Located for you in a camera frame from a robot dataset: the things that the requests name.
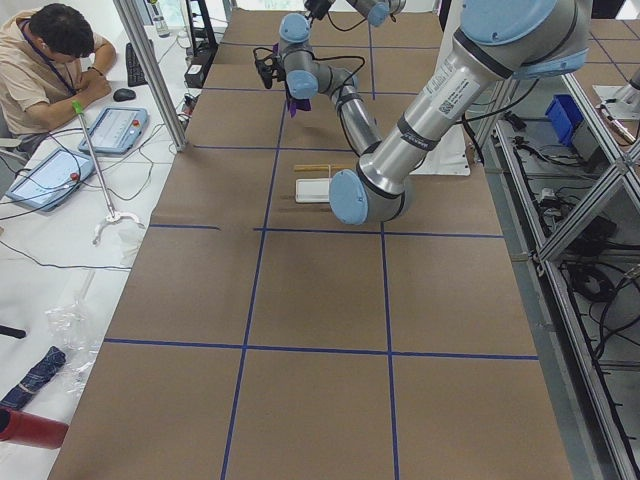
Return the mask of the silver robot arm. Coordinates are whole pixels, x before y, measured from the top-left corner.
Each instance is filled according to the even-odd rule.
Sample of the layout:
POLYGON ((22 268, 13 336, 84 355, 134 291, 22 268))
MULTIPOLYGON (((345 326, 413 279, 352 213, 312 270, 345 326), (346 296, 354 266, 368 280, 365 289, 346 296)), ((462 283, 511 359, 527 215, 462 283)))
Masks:
POLYGON ((311 100, 325 95, 334 106, 347 143, 356 155, 371 154, 382 138, 358 90, 357 75, 315 56, 309 43, 310 21, 289 13, 279 25, 275 50, 280 77, 285 82, 289 114, 311 109, 311 100))
POLYGON ((491 84, 578 70, 586 61, 589 1, 465 1, 452 51, 380 136, 357 90, 338 85, 331 99, 359 160, 334 175, 329 204, 343 223, 386 222, 409 207, 410 173, 491 84))

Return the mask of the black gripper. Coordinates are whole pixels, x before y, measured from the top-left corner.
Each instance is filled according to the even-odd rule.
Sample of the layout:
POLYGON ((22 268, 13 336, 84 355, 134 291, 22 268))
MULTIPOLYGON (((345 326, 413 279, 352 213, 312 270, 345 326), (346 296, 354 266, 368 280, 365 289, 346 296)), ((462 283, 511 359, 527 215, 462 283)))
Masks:
POLYGON ((330 0, 305 0, 304 8, 310 19, 322 20, 330 10, 330 0))

